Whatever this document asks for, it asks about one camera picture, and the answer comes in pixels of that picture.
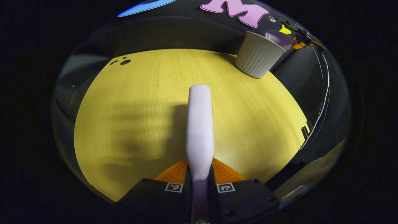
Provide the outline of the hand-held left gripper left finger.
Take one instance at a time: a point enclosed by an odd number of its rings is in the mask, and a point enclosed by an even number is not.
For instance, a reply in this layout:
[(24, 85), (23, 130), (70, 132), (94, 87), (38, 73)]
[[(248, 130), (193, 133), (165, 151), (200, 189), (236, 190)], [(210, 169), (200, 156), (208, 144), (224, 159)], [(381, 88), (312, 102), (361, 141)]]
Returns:
[(155, 179), (143, 178), (118, 201), (119, 224), (189, 224), (191, 172), (186, 159)]

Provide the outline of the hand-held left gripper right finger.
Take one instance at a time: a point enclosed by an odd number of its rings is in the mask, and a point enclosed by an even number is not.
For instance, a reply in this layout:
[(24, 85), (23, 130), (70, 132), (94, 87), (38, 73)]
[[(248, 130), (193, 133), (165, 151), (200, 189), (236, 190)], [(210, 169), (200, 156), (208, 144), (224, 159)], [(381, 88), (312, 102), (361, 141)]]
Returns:
[(247, 179), (218, 159), (209, 172), (211, 224), (245, 224), (278, 210), (280, 201), (259, 179)]

